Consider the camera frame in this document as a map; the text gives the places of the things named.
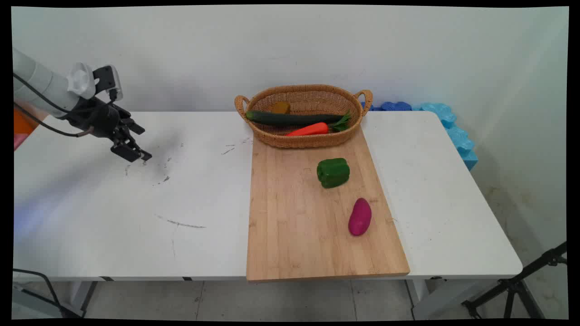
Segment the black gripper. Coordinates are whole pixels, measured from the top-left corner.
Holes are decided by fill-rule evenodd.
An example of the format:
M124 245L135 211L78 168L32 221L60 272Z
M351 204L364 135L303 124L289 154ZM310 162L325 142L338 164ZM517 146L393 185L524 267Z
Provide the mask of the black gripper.
M105 103L96 97L89 100L80 98L71 112L61 119L83 131L93 127L92 134L96 138L112 139L113 145L110 151L128 162L132 163L137 159L146 162L152 157L150 153L137 145L130 134L119 132L120 124L138 135L143 134L145 128L133 120L130 112L118 105Z

